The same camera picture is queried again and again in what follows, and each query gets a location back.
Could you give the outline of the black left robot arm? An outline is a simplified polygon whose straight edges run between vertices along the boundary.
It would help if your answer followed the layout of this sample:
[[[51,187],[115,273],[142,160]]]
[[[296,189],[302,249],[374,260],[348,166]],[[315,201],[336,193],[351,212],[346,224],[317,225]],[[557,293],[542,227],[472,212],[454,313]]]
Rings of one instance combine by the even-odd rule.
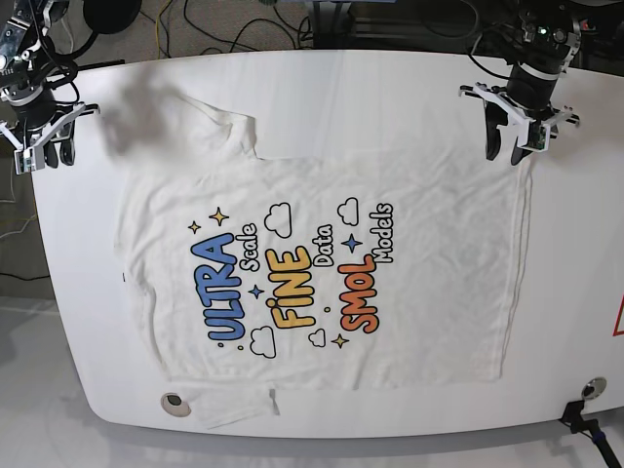
[[[548,150],[561,123],[580,125],[580,117],[570,107],[554,107],[551,97],[581,48],[581,25],[563,3],[520,1],[505,32],[493,28],[480,37],[496,45],[511,71],[501,77],[504,86],[463,85],[459,94],[478,98],[484,105],[489,161],[501,149],[500,129],[517,128],[511,155],[516,166],[530,154]]]

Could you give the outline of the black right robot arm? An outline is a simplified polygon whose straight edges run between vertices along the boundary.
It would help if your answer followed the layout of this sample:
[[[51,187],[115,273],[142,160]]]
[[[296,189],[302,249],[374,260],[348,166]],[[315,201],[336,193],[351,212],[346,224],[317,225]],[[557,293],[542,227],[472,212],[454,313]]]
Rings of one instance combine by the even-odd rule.
[[[415,52],[316,50],[282,54],[272,68],[260,54],[252,70],[255,84],[297,73],[313,79],[317,93],[298,92],[289,101],[288,122],[213,108],[207,124],[182,123],[165,103],[189,98],[187,88],[156,89],[149,84],[154,65],[140,66],[116,104],[99,106],[55,98],[56,88],[73,86],[80,73],[77,54],[61,54],[47,35],[50,22],[66,12],[63,1],[18,1],[1,31],[1,92],[17,113],[4,136],[15,145],[19,173],[37,164],[52,166],[54,144],[71,141],[71,127],[83,115],[99,114],[107,154],[136,165],[190,166],[198,148],[213,165],[237,157],[254,161],[312,161],[329,153],[331,132],[357,132],[360,153],[434,143],[480,143],[485,128],[475,111],[462,111],[449,93],[451,81],[439,70],[420,66]],[[413,73],[408,65],[417,65]]]

